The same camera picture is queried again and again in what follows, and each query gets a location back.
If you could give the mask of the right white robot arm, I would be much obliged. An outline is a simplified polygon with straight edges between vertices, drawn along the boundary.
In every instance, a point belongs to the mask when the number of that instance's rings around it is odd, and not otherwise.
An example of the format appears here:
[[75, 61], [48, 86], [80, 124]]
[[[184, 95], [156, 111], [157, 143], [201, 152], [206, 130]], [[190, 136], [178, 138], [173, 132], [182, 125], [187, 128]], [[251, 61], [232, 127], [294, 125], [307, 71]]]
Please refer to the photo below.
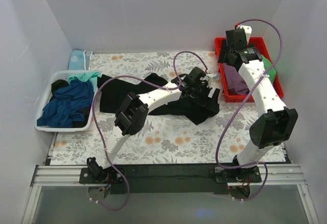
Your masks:
[[250, 26], [226, 31], [219, 63], [234, 67], [247, 84], [258, 110], [258, 119], [250, 126], [250, 140], [235, 156], [232, 165], [223, 168], [224, 178], [246, 180], [255, 171], [258, 161], [275, 146], [289, 140], [298, 118], [296, 109], [287, 108], [264, 73], [263, 55], [249, 46]]

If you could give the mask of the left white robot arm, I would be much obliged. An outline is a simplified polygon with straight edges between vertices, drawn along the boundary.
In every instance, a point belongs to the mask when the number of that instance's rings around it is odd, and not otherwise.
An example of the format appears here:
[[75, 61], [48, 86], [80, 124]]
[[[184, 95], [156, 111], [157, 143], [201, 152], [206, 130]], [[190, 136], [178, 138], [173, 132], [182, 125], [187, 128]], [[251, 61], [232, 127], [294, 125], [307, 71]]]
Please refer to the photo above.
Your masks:
[[87, 159], [89, 174], [97, 183], [109, 177], [108, 167], [123, 144], [143, 128], [147, 115], [170, 103], [180, 105], [183, 110], [190, 109], [195, 116], [189, 120], [202, 123], [201, 116], [210, 118], [218, 114], [220, 89], [213, 88], [213, 77], [198, 67], [189, 74], [182, 74], [164, 86], [143, 94], [129, 93], [115, 114], [113, 130], [108, 140], [103, 140], [104, 154]]

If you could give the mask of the black t-shirt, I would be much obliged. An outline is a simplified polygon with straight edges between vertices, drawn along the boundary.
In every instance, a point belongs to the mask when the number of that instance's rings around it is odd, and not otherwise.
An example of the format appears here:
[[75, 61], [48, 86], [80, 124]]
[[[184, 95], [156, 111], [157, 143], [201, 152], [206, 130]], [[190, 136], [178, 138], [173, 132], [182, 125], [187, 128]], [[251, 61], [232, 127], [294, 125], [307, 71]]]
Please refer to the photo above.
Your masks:
[[[140, 82], [132, 84], [120, 79], [113, 80], [102, 88], [100, 99], [100, 111], [103, 113], [115, 114], [121, 106], [126, 96], [133, 92], [135, 94], [144, 94], [155, 90], [155, 87]], [[152, 116], [174, 115], [185, 116], [194, 124], [198, 125], [208, 118], [218, 114], [219, 104], [218, 101], [207, 99], [206, 103], [210, 113], [202, 113], [197, 108], [197, 103], [193, 99], [182, 98], [177, 101], [168, 103], [167, 105], [160, 106], [149, 114]]]

